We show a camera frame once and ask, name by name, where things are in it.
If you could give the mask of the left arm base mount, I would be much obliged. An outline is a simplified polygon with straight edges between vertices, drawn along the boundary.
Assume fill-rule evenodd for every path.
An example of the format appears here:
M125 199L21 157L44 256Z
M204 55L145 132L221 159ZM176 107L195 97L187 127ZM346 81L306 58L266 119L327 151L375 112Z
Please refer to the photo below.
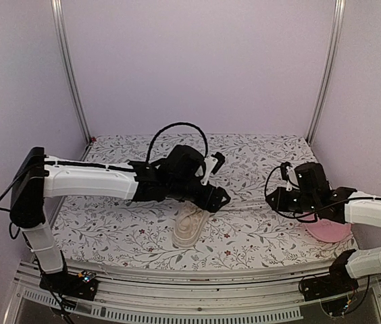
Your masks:
M40 288L62 296L93 301L97 294L99 281L90 275L74 275L66 271L42 274Z

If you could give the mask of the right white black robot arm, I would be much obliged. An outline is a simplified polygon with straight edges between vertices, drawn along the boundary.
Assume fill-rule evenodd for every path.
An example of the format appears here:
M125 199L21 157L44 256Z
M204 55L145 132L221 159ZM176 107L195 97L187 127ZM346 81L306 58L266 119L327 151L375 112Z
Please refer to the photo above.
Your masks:
M298 221L309 215L339 224L362 224L381 228L381 197L350 187L330 187L320 163L309 162L293 167L289 162L278 167L287 183L271 193L265 201L277 214ZM381 273L381 247L347 250L329 268L324 289L338 294L350 280Z

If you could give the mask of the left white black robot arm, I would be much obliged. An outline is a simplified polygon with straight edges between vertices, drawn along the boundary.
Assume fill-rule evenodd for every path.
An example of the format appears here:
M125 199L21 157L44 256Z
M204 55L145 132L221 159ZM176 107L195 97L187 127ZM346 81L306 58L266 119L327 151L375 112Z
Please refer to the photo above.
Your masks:
M11 224L22 231L49 283L70 292L74 277L67 272L44 212L44 200L58 196L106 196L132 202L161 202L172 198L216 213L230 202L222 187L209 183L225 158L202 155L187 145L175 146L167 157L116 165L61 160L34 147L4 195L10 196Z

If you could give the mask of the cream white sneaker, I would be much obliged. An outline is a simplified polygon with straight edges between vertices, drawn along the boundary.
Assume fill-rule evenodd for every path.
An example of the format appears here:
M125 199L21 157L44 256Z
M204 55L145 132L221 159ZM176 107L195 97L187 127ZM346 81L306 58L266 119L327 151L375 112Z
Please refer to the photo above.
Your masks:
M178 210L178 216L172 232L172 243L178 248L192 248L201 237L201 233L211 214L191 202L184 202Z

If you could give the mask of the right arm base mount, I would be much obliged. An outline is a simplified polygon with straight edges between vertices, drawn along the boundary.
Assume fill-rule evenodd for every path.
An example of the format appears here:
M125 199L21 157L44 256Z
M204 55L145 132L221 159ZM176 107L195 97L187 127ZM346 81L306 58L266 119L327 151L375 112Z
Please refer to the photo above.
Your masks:
M358 287L358 281L351 278L345 268L330 269L329 273L323 276L304 277L298 284L305 301L346 294L357 290Z

